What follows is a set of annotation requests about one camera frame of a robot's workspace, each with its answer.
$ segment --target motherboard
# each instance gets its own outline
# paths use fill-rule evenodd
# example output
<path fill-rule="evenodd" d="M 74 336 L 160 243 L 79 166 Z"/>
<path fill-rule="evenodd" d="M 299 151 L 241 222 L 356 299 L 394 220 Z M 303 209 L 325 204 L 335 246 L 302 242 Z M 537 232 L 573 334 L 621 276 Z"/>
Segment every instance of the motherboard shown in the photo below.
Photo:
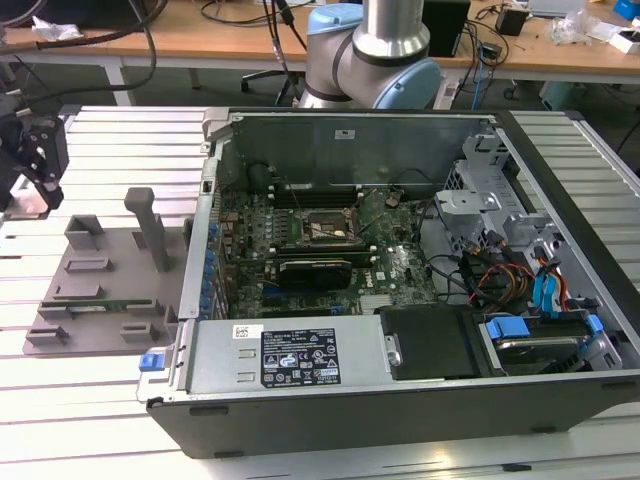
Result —
<path fill-rule="evenodd" d="M 223 190 L 227 318 L 372 314 L 435 301 L 415 242 L 422 202 L 390 188 Z"/>

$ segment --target circuit board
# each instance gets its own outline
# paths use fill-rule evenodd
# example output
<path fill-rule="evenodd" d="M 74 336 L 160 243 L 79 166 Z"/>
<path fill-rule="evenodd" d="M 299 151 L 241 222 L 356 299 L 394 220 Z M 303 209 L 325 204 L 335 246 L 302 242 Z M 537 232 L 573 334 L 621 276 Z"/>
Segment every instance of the circuit board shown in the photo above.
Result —
<path fill-rule="evenodd" d="M 237 277 L 228 296 L 228 318 L 359 315 L 383 305 L 435 301 L 433 282 L 412 241 L 419 202 L 396 202 L 392 194 L 389 189 L 366 191 L 352 208 L 279 209 L 266 195 L 225 192 L 221 248 L 226 268 Z M 338 255 L 353 265 L 347 288 L 291 292 L 269 276 L 280 246 L 285 251 L 286 246 L 340 242 L 361 247 Z M 294 258 L 336 257 L 330 248 L 315 252 Z"/>

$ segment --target black box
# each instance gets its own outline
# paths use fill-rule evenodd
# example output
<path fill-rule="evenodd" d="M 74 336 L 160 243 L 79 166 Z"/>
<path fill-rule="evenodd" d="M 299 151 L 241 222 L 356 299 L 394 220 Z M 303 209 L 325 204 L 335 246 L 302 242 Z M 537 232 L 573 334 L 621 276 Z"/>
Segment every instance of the black box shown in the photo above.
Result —
<path fill-rule="evenodd" d="M 422 23 L 431 33 L 430 57 L 454 57 L 471 0 L 425 0 Z"/>
<path fill-rule="evenodd" d="M 503 8 L 496 20 L 496 30 L 502 35 L 517 37 L 522 31 L 529 13 L 531 13 L 529 10 Z"/>

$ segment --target office chair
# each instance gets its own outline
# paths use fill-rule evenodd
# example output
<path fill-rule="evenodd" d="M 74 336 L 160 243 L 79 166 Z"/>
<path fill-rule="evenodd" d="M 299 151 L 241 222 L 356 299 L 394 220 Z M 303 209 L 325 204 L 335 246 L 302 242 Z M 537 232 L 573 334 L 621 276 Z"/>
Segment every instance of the office chair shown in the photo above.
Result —
<path fill-rule="evenodd" d="M 291 72 L 291 73 L 295 78 L 295 84 L 297 86 L 302 74 L 298 72 Z M 279 77 L 284 74 L 285 73 L 282 70 L 264 70 L 262 72 L 245 75 L 244 77 L 242 77 L 242 80 L 240 81 L 240 91 L 242 91 L 243 93 L 247 93 L 249 91 L 249 82 L 252 80 L 259 80 L 261 78 L 269 78 L 269 77 Z M 285 78 L 284 84 L 282 85 L 282 88 L 280 89 L 280 92 L 276 97 L 276 105 L 280 105 L 280 102 L 282 102 L 282 99 L 289 92 L 289 88 L 291 88 L 291 82 L 289 81 L 288 78 Z"/>

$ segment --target power supply label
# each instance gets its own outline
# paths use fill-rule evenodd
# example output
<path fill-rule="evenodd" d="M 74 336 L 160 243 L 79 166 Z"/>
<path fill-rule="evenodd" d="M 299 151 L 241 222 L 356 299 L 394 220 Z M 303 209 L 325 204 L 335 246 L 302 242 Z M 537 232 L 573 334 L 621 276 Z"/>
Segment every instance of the power supply label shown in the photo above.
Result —
<path fill-rule="evenodd" d="M 339 384 L 335 329 L 262 332 L 261 375 L 266 388 Z"/>

